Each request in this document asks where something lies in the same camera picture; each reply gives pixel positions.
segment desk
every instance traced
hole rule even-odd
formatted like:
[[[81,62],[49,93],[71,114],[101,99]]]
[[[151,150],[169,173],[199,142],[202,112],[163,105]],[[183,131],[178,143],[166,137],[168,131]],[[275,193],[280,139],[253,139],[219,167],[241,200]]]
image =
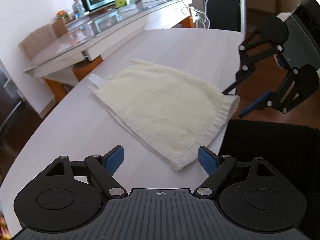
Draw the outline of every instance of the desk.
[[[192,0],[138,3],[137,9],[132,11],[118,13],[113,10],[100,15],[42,50],[25,72],[37,78],[75,86],[102,60],[143,30],[168,29],[180,22],[185,25],[184,19],[190,16],[190,11],[184,7],[191,3]],[[74,64],[84,60],[90,65],[90,71],[78,75]]]
[[[225,30],[175,28],[143,31],[113,52],[92,73],[106,77],[119,72],[132,58],[180,69],[226,88],[239,70],[238,45],[243,34]],[[116,145],[125,149],[124,162],[114,177],[130,192],[140,188],[190,188],[199,186],[208,175],[195,161],[181,171],[150,152],[123,129],[99,103],[83,79],[48,115],[22,149],[0,188],[0,203],[10,233],[21,226],[13,201],[40,171],[61,155],[71,161],[92,154],[104,155]],[[218,153],[222,131],[209,148]]]

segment black fabric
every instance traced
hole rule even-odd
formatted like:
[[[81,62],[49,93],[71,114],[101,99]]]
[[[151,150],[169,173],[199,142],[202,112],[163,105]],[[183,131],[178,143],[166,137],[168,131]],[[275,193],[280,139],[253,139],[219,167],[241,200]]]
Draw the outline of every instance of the black fabric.
[[[306,197],[300,230],[320,239],[320,130],[305,126],[231,120],[219,155],[239,161],[265,158]]]

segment blue gripper pad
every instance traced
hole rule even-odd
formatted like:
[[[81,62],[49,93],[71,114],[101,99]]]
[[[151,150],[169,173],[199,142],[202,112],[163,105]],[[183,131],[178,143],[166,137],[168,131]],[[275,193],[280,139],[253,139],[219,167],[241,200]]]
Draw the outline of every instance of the blue gripper pad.
[[[123,160],[124,160],[124,148],[121,147],[106,159],[104,168],[107,170],[107,172],[109,172],[111,176],[113,176],[113,174],[115,174],[117,169],[123,163]]]
[[[217,169],[217,162],[209,153],[204,149],[199,148],[198,160],[205,172],[210,176]]]
[[[264,92],[261,96],[259,96],[256,100],[250,103],[245,109],[242,109],[239,113],[239,117],[242,118],[245,115],[249,114],[251,111],[257,108],[257,105],[265,101],[270,94],[273,92],[271,90]]]

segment tabletop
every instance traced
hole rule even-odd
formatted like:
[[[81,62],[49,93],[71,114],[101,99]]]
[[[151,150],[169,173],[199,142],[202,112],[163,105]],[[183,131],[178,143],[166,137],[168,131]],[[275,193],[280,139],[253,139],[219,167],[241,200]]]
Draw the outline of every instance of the tabletop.
[[[114,9],[98,15],[59,37],[44,48],[30,61],[25,71],[36,68],[76,47],[87,44],[90,40],[110,31],[111,28],[115,31],[122,27],[123,24],[128,24],[143,15],[179,1],[181,0],[159,0],[148,3],[139,2],[136,4],[137,8],[131,11],[119,13],[117,9]]]
[[[92,73],[106,77],[138,58],[177,68],[225,89],[235,80],[243,34],[225,30],[161,29],[143,31],[104,60]],[[198,161],[175,171],[122,128],[99,103],[83,79],[42,122],[10,168],[0,188],[0,203],[9,231],[21,229],[15,216],[15,196],[39,172],[61,155],[71,161],[104,155],[124,146],[124,162],[114,178],[132,188],[190,188],[193,192],[208,175]],[[209,146],[218,153],[225,129]]]

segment folded towel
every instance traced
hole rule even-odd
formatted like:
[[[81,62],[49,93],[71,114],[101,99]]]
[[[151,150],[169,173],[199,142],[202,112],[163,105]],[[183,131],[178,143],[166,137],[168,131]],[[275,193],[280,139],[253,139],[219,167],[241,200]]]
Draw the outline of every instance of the folded towel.
[[[93,91],[109,113],[175,170],[197,158],[239,103],[238,96],[225,96],[200,78],[137,59],[106,81],[94,76]]]

